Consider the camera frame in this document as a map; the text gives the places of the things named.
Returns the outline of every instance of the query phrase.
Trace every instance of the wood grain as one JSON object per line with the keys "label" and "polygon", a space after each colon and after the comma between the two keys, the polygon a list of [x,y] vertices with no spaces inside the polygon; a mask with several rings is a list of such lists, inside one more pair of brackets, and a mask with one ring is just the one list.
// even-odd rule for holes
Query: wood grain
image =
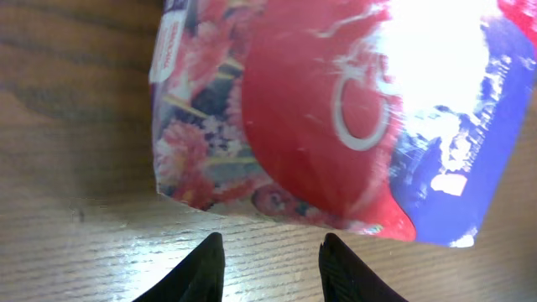
{"label": "wood grain", "polygon": [[[160,0],[0,0],[0,300],[129,301],[210,232],[225,301],[321,301],[326,232],[158,197],[147,74]],[[410,301],[537,301],[537,108],[474,248],[338,233]]]}

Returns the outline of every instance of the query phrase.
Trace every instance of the pink flower print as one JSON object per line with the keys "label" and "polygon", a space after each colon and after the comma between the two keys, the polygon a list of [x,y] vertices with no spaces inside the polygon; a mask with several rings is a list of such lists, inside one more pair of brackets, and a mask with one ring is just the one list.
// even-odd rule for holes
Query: pink flower print
{"label": "pink flower print", "polygon": [[253,205],[266,216],[296,216],[299,202],[279,185],[265,185],[256,190]]}
{"label": "pink flower print", "polygon": [[192,38],[188,32],[185,31],[181,35],[180,47],[177,52],[177,59],[175,61],[175,68],[168,79],[169,88],[176,88],[178,86],[181,86],[182,84],[182,75],[186,72],[187,67],[185,57],[188,52],[188,49],[191,47],[191,40]]}
{"label": "pink flower print", "polygon": [[173,194],[173,198],[183,201],[189,206],[206,211],[212,205],[214,183],[208,180],[200,171],[187,173]]}
{"label": "pink flower print", "polygon": [[231,52],[235,60],[245,64],[253,37],[253,23],[259,16],[258,11],[251,8],[238,8],[227,20],[233,24]]}
{"label": "pink flower print", "polygon": [[224,17],[228,0],[197,0],[198,19],[201,22],[218,22]]}
{"label": "pink flower print", "polygon": [[233,125],[239,132],[243,133],[242,125],[242,79],[236,79],[233,82],[233,88],[227,98],[226,114],[227,122]]}
{"label": "pink flower print", "polygon": [[198,25],[197,30],[197,35],[187,46],[184,57],[192,96],[197,95],[214,80],[232,43],[229,39],[230,26],[227,23],[204,22]]}
{"label": "pink flower print", "polygon": [[157,178],[163,185],[176,185],[184,173],[200,168],[207,150],[205,135],[198,127],[171,122],[156,143]]}

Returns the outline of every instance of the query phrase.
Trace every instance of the snack bag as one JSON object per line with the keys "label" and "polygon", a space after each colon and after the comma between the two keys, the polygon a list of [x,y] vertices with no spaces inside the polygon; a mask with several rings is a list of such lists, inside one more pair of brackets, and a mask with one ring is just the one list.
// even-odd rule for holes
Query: snack bag
{"label": "snack bag", "polygon": [[149,77],[159,193],[219,214],[473,245],[533,86],[521,10],[166,1]]}

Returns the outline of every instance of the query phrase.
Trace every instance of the wooden table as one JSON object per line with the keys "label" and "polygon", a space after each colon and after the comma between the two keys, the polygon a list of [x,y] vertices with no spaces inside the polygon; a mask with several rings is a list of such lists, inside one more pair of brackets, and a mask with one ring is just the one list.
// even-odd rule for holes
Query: wooden table
{"label": "wooden table", "polygon": [[[129,301],[210,232],[225,301],[321,301],[325,230],[154,193],[148,70],[160,0],[0,0],[0,300]],[[341,234],[410,301],[537,301],[537,108],[477,245]]]}

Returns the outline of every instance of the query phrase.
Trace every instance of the plastic bag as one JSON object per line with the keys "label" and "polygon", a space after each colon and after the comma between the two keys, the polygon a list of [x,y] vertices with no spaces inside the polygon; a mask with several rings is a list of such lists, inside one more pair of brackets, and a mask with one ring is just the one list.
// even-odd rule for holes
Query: plastic bag
{"label": "plastic bag", "polygon": [[158,191],[471,246],[534,67],[491,1],[169,0],[150,72]]}

